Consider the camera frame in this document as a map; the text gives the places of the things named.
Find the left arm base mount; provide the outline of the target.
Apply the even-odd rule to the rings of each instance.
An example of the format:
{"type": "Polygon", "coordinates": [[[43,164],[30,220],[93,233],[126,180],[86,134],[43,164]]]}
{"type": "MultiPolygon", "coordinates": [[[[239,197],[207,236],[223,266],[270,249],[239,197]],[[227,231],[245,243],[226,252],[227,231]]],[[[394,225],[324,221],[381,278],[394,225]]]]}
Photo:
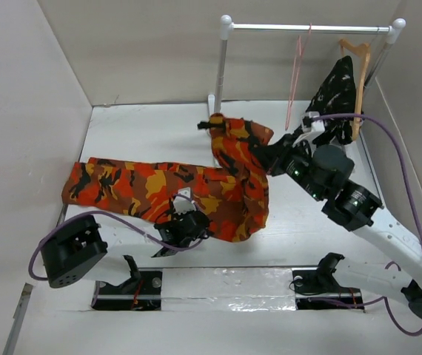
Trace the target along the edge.
{"type": "Polygon", "coordinates": [[[139,268],[132,256],[122,257],[127,279],[118,285],[96,280],[91,308],[95,311],[160,311],[163,269],[139,268]]]}

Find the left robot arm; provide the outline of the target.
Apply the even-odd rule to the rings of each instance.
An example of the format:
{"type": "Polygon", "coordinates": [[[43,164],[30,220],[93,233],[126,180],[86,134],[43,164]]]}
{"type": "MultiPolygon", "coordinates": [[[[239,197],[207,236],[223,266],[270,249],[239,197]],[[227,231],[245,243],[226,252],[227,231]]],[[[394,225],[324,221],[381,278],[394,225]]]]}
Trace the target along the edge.
{"type": "Polygon", "coordinates": [[[55,227],[38,244],[30,259],[30,276],[48,282],[51,288],[64,288],[85,278],[113,284],[131,293],[139,283],[137,256],[171,257],[199,246],[211,236],[210,220],[200,211],[174,214],[172,220],[156,223],[160,237],[109,212],[93,211],[76,215],[55,227]],[[103,238],[94,216],[102,214],[132,229],[153,244],[126,243],[103,238]]]}

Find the pink wire hanger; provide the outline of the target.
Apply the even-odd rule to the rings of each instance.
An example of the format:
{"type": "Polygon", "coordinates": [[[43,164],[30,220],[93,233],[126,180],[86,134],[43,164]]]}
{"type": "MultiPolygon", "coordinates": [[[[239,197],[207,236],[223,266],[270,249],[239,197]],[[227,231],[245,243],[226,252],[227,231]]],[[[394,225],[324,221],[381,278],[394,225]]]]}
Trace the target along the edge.
{"type": "Polygon", "coordinates": [[[292,107],[295,100],[295,94],[297,91],[298,81],[299,81],[299,76],[300,76],[300,71],[301,71],[301,63],[303,61],[305,49],[311,37],[311,33],[312,33],[312,24],[309,24],[306,39],[302,41],[302,36],[300,35],[295,45],[295,56],[294,56],[293,64],[292,64],[292,75],[291,75],[291,80],[290,80],[289,97],[288,97],[288,102],[287,102],[287,115],[286,115],[285,126],[284,126],[284,129],[286,131],[289,129],[291,114],[292,114],[292,107]]]}

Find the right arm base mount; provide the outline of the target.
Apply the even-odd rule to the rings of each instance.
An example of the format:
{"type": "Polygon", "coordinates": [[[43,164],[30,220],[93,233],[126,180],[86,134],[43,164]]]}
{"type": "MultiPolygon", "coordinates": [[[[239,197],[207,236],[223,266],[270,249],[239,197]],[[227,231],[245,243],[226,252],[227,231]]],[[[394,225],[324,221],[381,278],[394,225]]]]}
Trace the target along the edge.
{"type": "Polygon", "coordinates": [[[328,253],[317,266],[304,266],[292,270],[289,289],[295,293],[298,311],[331,309],[364,310],[359,288],[344,288],[332,276],[342,254],[328,253]]]}

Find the orange camouflage trousers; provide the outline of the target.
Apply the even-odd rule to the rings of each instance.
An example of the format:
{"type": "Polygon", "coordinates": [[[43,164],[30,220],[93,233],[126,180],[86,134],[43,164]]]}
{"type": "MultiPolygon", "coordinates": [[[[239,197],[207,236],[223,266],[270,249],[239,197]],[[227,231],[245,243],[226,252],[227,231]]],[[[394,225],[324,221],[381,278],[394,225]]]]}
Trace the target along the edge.
{"type": "Polygon", "coordinates": [[[251,150],[267,146],[274,132],[220,113],[198,128],[210,132],[217,167],[90,158],[74,163],[61,192],[63,203],[164,223],[172,218],[175,195],[189,188],[210,219],[212,237],[248,240],[265,227],[269,214],[267,169],[251,150]]]}

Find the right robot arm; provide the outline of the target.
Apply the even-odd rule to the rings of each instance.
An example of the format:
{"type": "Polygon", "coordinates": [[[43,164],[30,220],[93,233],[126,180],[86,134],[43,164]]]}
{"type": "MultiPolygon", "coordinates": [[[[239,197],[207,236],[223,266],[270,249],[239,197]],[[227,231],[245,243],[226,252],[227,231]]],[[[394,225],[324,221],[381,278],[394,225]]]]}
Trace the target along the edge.
{"type": "Polygon", "coordinates": [[[333,145],[311,149],[306,141],[286,134],[277,143],[255,145],[250,151],[269,175],[288,175],[314,200],[324,202],[321,211],[329,220],[375,246],[399,267],[372,268],[329,253],[310,280],[319,294],[337,287],[365,289],[407,305],[422,319],[421,241],[377,196],[350,180],[354,163],[343,150],[333,145]]]}

